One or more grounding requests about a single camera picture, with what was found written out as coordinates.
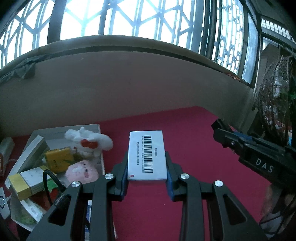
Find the window security grille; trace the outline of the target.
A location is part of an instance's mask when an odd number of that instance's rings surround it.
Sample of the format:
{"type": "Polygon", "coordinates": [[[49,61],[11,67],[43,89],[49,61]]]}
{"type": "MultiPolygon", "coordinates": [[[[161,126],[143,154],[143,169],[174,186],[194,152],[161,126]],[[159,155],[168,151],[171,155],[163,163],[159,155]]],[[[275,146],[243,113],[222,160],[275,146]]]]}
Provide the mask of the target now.
{"type": "Polygon", "coordinates": [[[1,66],[51,42],[94,35],[177,45],[247,83],[259,37],[244,1],[26,1],[1,28],[1,66]]]}

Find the red table cloth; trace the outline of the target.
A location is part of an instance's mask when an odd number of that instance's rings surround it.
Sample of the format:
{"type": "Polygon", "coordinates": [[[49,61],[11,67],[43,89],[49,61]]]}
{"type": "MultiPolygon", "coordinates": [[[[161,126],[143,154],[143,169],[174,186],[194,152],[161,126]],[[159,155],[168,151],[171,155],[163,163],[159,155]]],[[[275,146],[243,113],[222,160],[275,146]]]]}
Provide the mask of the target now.
{"type": "MultiPolygon", "coordinates": [[[[259,221],[269,182],[214,141],[211,125],[215,120],[207,110],[193,107],[102,121],[102,133],[113,140],[113,149],[103,154],[105,170],[110,172],[122,161],[130,131],[162,130],[165,149],[174,163],[200,181],[223,181],[259,221]]],[[[170,200],[163,182],[131,182],[125,199],[113,202],[112,209],[118,240],[179,238],[182,204],[170,200]]]]}

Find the white orange device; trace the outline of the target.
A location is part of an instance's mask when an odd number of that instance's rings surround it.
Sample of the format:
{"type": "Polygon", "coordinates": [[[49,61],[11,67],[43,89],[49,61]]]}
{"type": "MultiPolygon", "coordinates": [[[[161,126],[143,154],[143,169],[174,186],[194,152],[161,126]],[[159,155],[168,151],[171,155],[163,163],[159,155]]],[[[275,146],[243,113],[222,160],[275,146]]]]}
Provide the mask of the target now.
{"type": "Polygon", "coordinates": [[[0,150],[1,160],[3,160],[3,162],[7,162],[9,160],[14,146],[15,143],[11,137],[6,137],[1,141],[0,150]]]}

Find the pink plush toy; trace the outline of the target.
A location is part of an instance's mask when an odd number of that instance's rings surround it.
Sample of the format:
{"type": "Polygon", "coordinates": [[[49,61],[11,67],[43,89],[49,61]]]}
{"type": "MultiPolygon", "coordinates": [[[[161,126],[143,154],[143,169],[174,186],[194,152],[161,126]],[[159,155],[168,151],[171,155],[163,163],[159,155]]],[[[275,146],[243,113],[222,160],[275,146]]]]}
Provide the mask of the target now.
{"type": "Polygon", "coordinates": [[[65,176],[70,183],[79,181],[87,184],[95,182],[99,178],[99,173],[91,161],[82,160],[69,166],[65,176]]]}

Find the long grey white box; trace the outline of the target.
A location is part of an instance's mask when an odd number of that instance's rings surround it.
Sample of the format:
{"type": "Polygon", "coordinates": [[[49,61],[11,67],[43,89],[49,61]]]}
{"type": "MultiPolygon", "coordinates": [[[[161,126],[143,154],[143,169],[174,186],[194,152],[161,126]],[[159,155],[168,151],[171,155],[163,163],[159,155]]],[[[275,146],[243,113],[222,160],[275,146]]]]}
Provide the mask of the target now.
{"type": "Polygon", "coordinates": [[[9,180],[10,176],[16,173],[27,171],[41,164],[43,156],[48,150],[49,147],[45,139],[42,136],[37,135],[24,149],[24,151],[12,167],[10,173],[8,174],[8,177],[5,180],[6,188],[9,189],[11,186],[11,182],[9,180]]]}

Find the yellow small packet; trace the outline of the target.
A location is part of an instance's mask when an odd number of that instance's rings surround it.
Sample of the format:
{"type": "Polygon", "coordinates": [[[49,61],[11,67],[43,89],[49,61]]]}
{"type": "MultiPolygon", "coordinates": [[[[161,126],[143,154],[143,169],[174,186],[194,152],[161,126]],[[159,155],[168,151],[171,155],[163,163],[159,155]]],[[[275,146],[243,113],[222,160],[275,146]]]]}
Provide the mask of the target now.
{"type": "Polygon", "coordinates": [[[74,157],[69,147],[47,151],[45,160],[49,169],[56,174],[67,171],[68,167],[74,164],[74,157]]]}

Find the grey tape piece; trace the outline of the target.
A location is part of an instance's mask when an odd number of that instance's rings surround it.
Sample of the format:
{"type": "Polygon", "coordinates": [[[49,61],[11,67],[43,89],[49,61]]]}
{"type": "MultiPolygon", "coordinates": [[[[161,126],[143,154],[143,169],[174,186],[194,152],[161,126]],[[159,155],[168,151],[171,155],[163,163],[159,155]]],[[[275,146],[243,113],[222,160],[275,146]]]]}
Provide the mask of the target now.
{"type": "Polygon", "coordinates": [[[21,79],[32,78],[35,75],[36,64],[44,59],[44,55],[30,57],[22,61],[20,64],[15,66],[8,73],[1,77],[1,81],[8,81],[13,77],[18,77],[21,79]]]}

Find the yellow white medicine box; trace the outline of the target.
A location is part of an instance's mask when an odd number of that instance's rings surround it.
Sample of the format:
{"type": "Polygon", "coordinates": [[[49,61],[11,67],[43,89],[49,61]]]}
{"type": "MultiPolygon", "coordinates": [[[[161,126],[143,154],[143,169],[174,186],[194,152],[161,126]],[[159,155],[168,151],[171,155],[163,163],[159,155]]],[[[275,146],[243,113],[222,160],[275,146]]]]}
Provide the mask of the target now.
{"type": "Polygon", "coordinates": [[[9,176],[9,181],[19,201],[44,191],[43,173],[45,170],[49,170],[49,168],[46,166],[39,166],[9,176]]]}

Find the white plush toy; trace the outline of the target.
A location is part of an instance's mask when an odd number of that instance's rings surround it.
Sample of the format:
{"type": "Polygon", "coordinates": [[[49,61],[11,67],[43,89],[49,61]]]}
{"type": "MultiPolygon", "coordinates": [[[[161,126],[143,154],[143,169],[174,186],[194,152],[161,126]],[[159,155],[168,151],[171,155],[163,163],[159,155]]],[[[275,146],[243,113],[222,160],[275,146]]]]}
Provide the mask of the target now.
{"type": "Polygon", "coordinates": [[[109,136],[87,130],[83,126],[79,130],[67,130],[64,137],[75,144],[77,153],[84,158],[97,158],[102,151],[113,148],[113,142],[109,136]]]}

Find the white barcode box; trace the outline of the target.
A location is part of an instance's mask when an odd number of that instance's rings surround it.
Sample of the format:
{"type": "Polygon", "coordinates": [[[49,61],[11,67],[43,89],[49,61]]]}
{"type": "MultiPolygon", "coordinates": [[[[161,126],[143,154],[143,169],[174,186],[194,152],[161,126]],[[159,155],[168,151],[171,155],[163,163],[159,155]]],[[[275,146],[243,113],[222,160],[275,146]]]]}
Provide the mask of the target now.
{"type": "Polygon", "coordinates": [[[163,132],[131,131],[127,177],[130,181],[166,181],[167,165],[163,132]]]}

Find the green white small box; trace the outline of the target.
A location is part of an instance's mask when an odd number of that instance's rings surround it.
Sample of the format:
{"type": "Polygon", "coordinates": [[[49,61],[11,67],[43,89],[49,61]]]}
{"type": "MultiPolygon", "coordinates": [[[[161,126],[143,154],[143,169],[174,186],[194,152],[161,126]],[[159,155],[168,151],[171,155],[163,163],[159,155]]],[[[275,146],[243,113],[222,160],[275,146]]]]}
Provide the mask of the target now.
{"type": "Polygon", "coordinates": [[[18,203],[21,212],[20,220],[27,225],[37,224],[46,213],[45,209],[29,198],[18,201],[18,203]]]}

